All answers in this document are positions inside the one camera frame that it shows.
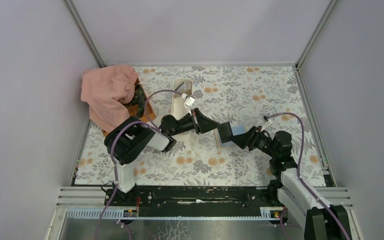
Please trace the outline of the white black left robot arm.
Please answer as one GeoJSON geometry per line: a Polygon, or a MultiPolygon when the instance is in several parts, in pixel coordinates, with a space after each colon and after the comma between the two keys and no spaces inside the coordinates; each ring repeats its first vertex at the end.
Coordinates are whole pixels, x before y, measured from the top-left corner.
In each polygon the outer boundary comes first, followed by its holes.
{"type": "Polygon", "coordinates": [[[166,153],[177,143],[174,136],[190,131],[198,135],[204,134],[220,126],[219,122],[204,116],[198,108],[192,109],[180,119],[170,114],[165,115],[158,130],[136,116],[129,117],[104,139],[104,145],[114,164],[116,199],[124,206],[134,202],[134,162],[146,147],[166,153]]]}

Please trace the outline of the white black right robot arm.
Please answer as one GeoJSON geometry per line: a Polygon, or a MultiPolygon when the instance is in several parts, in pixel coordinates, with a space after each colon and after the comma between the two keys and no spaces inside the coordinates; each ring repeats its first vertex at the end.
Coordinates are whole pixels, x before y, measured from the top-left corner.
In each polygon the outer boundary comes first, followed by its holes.
{"type": "Polygon", "coordinates": [[[241,149],[258,149],[270,156],[270,172],[276,177],[268,185],[267,201],[273,206],[283,204],[304,231],[306,240],[350,240],[351,227],[347,210],[323,197],[300,174],[292,156],[292,136],[278,131],[274,137],[253,127],[245,133],[231,132],[223,141],[231,141],[241,149]]]}

